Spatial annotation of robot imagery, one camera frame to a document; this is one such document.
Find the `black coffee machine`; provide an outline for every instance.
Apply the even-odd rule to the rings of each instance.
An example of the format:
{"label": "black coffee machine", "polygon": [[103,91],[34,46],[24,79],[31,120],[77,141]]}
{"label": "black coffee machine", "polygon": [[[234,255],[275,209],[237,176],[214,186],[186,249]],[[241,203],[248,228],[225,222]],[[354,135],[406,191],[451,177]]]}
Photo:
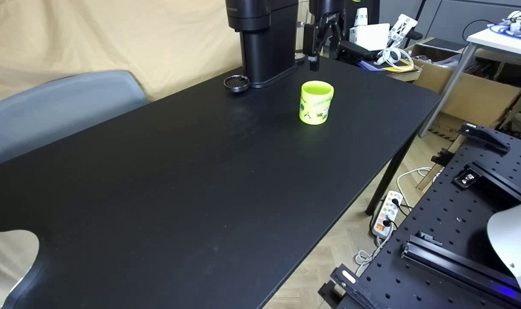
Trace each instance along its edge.
{"label": "black coffee machine", "polygon": [[298,0],[225,0],[229,26],[240,33],[243,73],[264,88],[296,70]]}

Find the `metal table leg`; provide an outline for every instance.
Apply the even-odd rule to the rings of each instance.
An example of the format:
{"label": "metal table leg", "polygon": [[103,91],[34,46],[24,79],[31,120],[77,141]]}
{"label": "metal table leg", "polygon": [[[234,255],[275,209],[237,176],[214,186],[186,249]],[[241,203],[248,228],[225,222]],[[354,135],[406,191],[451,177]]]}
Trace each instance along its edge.
{"label": "metal table leg", "polygon": [[386,194],[386,190],[388,189],[388,186],[390,185],[392,178],[394,178],[394,175],[398,171],[399,165],[402,164],[403,158],[409,150],[409,147],[411,147],[411,144],[413,143],[416,134],[417,131],[415,131],[413,135],[411,135],[409,139],[407,139],[407,141],[400,147],[400,149],[398,149],[398,152],[394,154],[392,160],[390,160],[390,164],[388,164],[388,167],[386,168],[386,171],[382,176],[381,182],[379,182],[378,187],[375,190],[375,193],[371,198],[371,201],[369,202],[367,209],[365,209],[365,213],[367,215],[373,215],[373,213],[377,209],[378,204],[381,202],[381,199],[384,198],[384,194]]}
{"label": "metal table leg", "polygon": [[442,109],[443,104],[447,101],[449,98],[449,95],[453,91],[453,88],[455,87],[455,84],[459,81],[459,78],[461,76],[461,73],[464,72],[464,69],[466,68],[466,65],[474,55],[474,52],[478,49],[478,44],[475,43],[469,43],[466,49],[463,51],[463,58],[461,58],[461,61],[455,68],[455,71],[453,71],[453,74],[451,75],[451,78],[445,85],[445,88],[442,92],[442,99],[439,101],[436,108],[433,110],[432,114],[427,117],[423,125],[421,126],[421,129],[419,130],[419,137],[423,137],[432,123],[434,122],[434,119],[438,115],[438,112]]}

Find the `parquet floor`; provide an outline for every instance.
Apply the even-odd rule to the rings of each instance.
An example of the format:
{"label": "parquet floor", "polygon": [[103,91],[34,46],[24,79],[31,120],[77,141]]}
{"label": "parquet floor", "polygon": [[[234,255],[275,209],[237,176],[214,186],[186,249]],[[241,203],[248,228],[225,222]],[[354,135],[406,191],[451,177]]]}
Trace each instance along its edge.
{"label": "parquet floor", "polygon": [[[398,190],[396,177],[400,174],[419,167],[433,166],[431,157],[441,148],[449,147],[450,144],[449,141],[432,133],[427,133],[422,139],[417,137],[390,184],[389,190]],[[364,211],[383,173],[384,170],[369,184],[270,299],[265,309],[329,309],[329,306],[317,295],[317,290],[329,280],[329,274],[335,266],[345,264],[351,270],[356,270],[358,265],[354,262],[354,256],[358,250],[371,252],[375,249],[373,237],[369,233],[370,217],[366,216]],[[415,188],[421,179],[419,174],[412,173],[400,180],[400,186],[412,205],[415,205],[423,195],[423,192]],[[398,224],[403,220],[402,216],[398,213],[396,219]]]}

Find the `backdrop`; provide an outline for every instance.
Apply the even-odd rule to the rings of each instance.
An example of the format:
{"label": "backdrop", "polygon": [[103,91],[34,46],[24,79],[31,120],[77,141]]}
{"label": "backdrop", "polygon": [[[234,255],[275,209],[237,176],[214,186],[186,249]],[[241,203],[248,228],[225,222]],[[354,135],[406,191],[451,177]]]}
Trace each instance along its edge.
{"label": "backdrop", "polygon": [[224,0],[0,0],[0,100],[112,69],[156,100],[239,65]]}

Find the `white table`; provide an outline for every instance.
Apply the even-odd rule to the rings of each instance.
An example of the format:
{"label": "white table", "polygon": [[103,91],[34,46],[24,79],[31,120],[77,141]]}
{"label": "white table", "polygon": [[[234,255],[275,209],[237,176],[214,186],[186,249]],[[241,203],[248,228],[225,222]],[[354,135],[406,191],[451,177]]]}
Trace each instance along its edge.
{"label": "white table", "polygon": [[451,91],[455,87],[455,84],[459,80],[461,73],[466,68],[466,65],[474,55],[476,49],[480,47],[491,47],[499,51],[506,51],[521,55],[521,39],[515,39],[514,37],[508,37],[499,33],[494,33],[490,29],[475,33],[469,36],[466,40],[469,42],[469,44],[463,51],[463,58],[461,58],[459,65],[457,65],[455,71],[451,75],[451,78],[447,82],[447,85],[443,89],[442,99],[440,100],[439,104],[421,126],[421,129],[419,130],[419,137],[423,137],[427,133],[434,119],[438,115],[438,112],[442,109],[443,104],[445,104],[449,98]]}

